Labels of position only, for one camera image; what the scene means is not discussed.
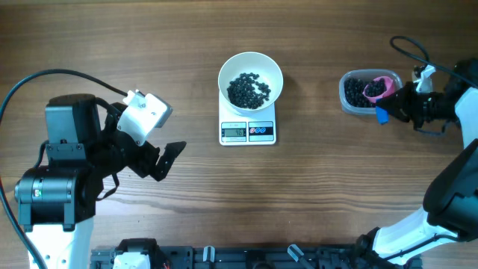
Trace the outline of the pink scoop blue handle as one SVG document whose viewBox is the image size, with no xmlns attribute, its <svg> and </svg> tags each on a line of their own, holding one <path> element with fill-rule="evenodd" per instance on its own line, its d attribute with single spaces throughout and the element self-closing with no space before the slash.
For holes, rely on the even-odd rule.
<svg viewBox="0 0 478 269">
<path fill-rule="evenodd" d="M 376 118 L 380 125 L 389 121 L 388 112 L 377 106 L 377 102 L 394 92 L 394 82 L 388 76 L 380 76 L 367 84 L 362 94 L 375 105 Z"/>
</svg>

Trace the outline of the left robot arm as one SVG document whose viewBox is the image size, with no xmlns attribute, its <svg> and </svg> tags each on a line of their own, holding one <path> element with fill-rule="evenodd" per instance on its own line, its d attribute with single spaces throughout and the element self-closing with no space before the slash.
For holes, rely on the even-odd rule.
<svg viewBox="0 0 478 269">
<path fill-rule="evenodd" d="M 126 167 L 158 182 L 167 176 L 186 143 L 159 149 L 147 137 L 172 112 L 163 99 L 139 91 L 114 104 L 91 94 L 49 101 L 49 138 L 40 147 L 48 163 L 35 164 L 15 187 L 19 224 L 46 267 L 87 267 L 96 203 L 114 193 L 104 190 L 104 178 L 118 182 Z"/>
</svg>

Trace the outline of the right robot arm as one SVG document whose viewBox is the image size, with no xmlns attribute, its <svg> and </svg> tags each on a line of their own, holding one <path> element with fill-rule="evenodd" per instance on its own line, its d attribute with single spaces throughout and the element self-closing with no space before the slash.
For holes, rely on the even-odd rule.
<svg viewBox="0 0 478 269">
<path fill-rule="evenodd" d="M 408 82 L 376 105 L 415 130 L 433 120 L 458 123 L 464 149 L 432 181 L 417 211 L 359 237 L 350 257 L 355 268 L 398 268 L 442 244 L 477 239 L 477 60 L 457 62 L 442 93 L 421 87 Z"/>
</svg>

